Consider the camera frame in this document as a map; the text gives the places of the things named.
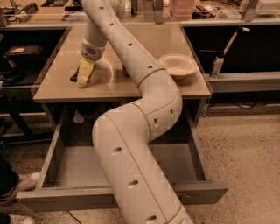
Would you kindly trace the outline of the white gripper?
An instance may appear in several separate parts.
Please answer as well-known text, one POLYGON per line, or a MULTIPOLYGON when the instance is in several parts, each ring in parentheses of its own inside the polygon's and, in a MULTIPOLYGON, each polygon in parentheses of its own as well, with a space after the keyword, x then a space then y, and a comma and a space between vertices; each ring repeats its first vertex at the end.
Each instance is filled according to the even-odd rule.
POLYGON ((98 61, 106 46, 106 39, 82 39, 80 45, 80 53, 85 58, 80 61, 77 83, 79 88, 84 88, 88 83, 91 73, 94 71, 94 61, 98 61))

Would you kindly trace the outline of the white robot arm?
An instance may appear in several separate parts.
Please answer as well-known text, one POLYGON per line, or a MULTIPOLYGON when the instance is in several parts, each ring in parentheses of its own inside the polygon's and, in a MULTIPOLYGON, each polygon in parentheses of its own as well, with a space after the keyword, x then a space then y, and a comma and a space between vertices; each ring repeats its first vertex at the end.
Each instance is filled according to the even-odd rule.
POLYGON ((193 224, 149 142, 179 119, 182 96, 173 78, 123 26, 120 0, 82 0, 87 26, 81 54, 100 58, 111 45, 140 99, 113 108, 95 121, 94 150, 127 224, 193 224))

